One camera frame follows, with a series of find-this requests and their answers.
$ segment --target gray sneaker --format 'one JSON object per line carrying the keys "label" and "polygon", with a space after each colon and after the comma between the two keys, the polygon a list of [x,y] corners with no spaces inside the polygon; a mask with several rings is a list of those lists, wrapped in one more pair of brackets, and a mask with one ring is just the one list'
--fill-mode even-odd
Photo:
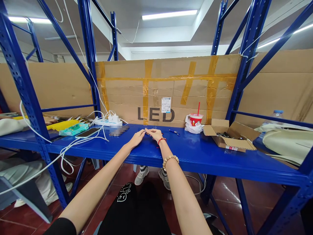
{"label": "gray sneaker", "polygon": [[162,169],[159,170],[159,177],[163,180],[163,184],[167,190],[171,190],[169,178],[163,174]]}
{"label": "gray sneaker", "polygon": [[141,185],[143,182],[144,177],[149,173],[149,168],[147,167],[144,172],[139,171],[136,179],[135,179],[135,185]]}

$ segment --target blue shelf surface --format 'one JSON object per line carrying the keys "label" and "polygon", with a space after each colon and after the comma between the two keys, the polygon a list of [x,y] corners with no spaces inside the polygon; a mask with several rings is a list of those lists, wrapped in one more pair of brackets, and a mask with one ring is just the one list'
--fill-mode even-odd
{"label": "blue shelf surface", "polygon": [[[48,132],[50,138],[55,138],[59,135],[58,131],[49,130]],[[37,142],[35,135],[32,130],[27,130],[0,136],[0,147],[39,152],[40,144]]]}
{"label": "blue shelf surface", "polygon": [[261,139],[260,137],[256,138],[256,139],[253,141],[253,145],[254,145],[257,149],[262,149],[262,150],[268,152],[269,154],[272,154],[272,155],[280,155],[280,154],[274,152],[273,150],[268,149],[268,148],[263,144],[263,139]]}
{"label": "blue shelf surface", "polygon": [[[97,138],[89,142],[73,146],[67,155],[89,157],[99,160],[110,160],[120,148],[126,144],[141,129],[155,128],[129,124],[129,129],[119,137],[109,136],[109,128],[105,127],[105,134],[109,142]],[[300,186],[307,176],[272,159],[259,151],[246,153],[219,148],[210,136],[192,134],[184,128],[161,127],[167,143],[180,160],[180,166],[185,171],[226,176],[240,179],[272,182],[286,185]],[[180,137],[169,132],[169,129],[180,133]],[[47,145],[50,153],[59,153],[69,145],[75,137],[66,136]],[[132,150],[125,160],[126,163],[161,167],[163,160],[160,149],[150,136],[146,135],[142,142]]]}

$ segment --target open cardboard box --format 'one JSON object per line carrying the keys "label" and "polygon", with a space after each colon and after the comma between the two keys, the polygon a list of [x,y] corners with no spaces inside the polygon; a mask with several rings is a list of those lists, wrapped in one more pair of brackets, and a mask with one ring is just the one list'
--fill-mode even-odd
{"label": "open cardboard box", "polygon": [[[261,132],[255,131],[238,122],[233,122],[232,125],[229,126],[229,121],[223,119],[212,119],[211,125],[205,125],[203,127],[203,132],[206,136],[212,136],[213,140],[220,148],[240,152],[246,152],[246,149],[257,150],[253,146],[252,141],[261,134]],[[235,139],[217,136],[216,133],[218,132],[227,132],[230,137]]]}

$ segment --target power strip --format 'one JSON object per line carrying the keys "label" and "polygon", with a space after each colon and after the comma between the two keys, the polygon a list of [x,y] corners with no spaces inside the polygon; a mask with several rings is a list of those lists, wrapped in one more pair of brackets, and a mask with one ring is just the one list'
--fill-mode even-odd
{"label": "power strip", "polygon": [[105,119],[105,120],[96,120],[95,125],[100,125],[100,126],[122,126],[123,122],[119,121],[119,122],[110,122],[109,120]]}

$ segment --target red string bracelet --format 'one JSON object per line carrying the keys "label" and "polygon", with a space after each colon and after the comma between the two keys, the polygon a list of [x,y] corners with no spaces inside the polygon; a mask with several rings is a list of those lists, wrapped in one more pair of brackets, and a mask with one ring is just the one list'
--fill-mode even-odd
{"label": "red string bracelet", "polygon": [[166,138],[161,138],[161,139],[158,141],[157,144],[160,145],[159,143],[160,143],[160,141],[163,140],[163,139],[167,142]]}

